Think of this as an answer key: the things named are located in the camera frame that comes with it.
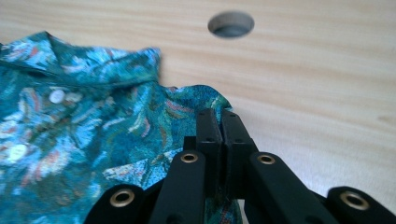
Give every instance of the black plastic part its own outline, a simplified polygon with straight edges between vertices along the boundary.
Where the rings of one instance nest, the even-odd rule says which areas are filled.
[[[220,173],[222,167],[222,137],[213,109],[205,109],[198,113],[196,149],[206,158],[205,191],[208,197],[219,193]]]
[[[138,211],[139,216],[135,223],[149,222],[149,218],[151,217],[151,213],[154,210],[154,206],[155,203],[157,202],[158,196],[160,195],[162,186],[163,186],[163,179],[145,190],[145,200]]]
[[[185,136],[183,142],[183,150],[195,150],[196,141],[197,139],[195,136]]]
[[[338,223],[316,196],[278,156],[253,153],[249,159],[250,192],[272,223]]]
[[[179,152],[163,182],[149,223],[202,224],[204,209],[205,156],[195,150]]]
[[[358,189],[350,187],[330,189],[326,205],[341,223],[396,224],[396,216],[375,199]]]
[[[120,189],[129,189],[134,193],[134,200],[126,206],[114,207],[110,199]],[[85,224],[127,224],[137,223],[139,210],[145,200],[143,190],[134,185],[117,185],[107,190],[87,215]]]
[[[321,204],[326,205],[326,198],[325,197],[321,196],[320,194],[318,194],[318,193],[316,193],[316,192],[314,192],[312,190],[311,190],[311,192],[315,195],[315,197],[318,199],[318,201]]]
[[[221,128],[224,136],[226,161],[225,190],[229,199],[243,199],[246,196],[247,176],[245,164],[251,153],[258,149],[250,138],[242,120],[233,112],[223,110]]]
[[[245,214],[249,224],[271,224],[271,218],[259,206],[251,203],[251,200],[245,200]]]

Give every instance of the printed pattern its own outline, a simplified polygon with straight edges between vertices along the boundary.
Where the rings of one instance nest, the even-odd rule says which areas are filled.
[[[82,223],[106,189],[164,178],[198,111],[231,108],[207,86],[159,85],[158,49],[48,33],[0,47],[0,223]],[[235,216],[210,204],[207,220],[240,223],[236,203],[225,206]]]

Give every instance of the brass insert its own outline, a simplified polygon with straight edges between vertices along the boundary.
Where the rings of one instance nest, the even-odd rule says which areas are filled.
[[[367,210],[370,207],[370,204],[366,200],[364,200],[358,193],[345,191],[340,195],[340,198],[349,207],[353,207],[358,210]]]
[[[110,198],[110,203],[114,207],[124,207],[134,200],[134,192],[130,189],[119,189]]]

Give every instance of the round hole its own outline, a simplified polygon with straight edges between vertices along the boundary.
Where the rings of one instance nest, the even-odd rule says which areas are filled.
[[[275,159],[268,155],[260,155],[257,160],[263,164],[271,165],[275,163]]]
[[[346,191],[340,195],[341,200],[347,204],[349,207],[358,209],[358,210],[367,210],[370,205],[364,200],[359,194]]]
[[[306,217],[305,222],[310,224],[323,224],[323,221],[320,218],[313,216]]]
[[[191,162],[198,161],[198,156],[193,154],[193,153],[188,153],[186,155],[183,155],[181,157],[181,160],[186,162],[186,163],[191,163]]]
[[[235,38],[247,35],[254,27],[254,20],[245,12],[228,11],[213,17],[207,28],[218,37]]]
[[[110,198],[114,207],[124,207],[134,200],[134,193],[130,189],[119,189]]]

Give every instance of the wood grain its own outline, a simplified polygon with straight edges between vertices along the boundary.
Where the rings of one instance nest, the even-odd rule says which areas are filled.
[[[255,20],[239,39],[214,15]],[[224,94],[263,151],[320,194],[361,189],[396,213],[396,1],[0,2],[0,42],[46,30],[72,44],[162,49],[165,86]]]

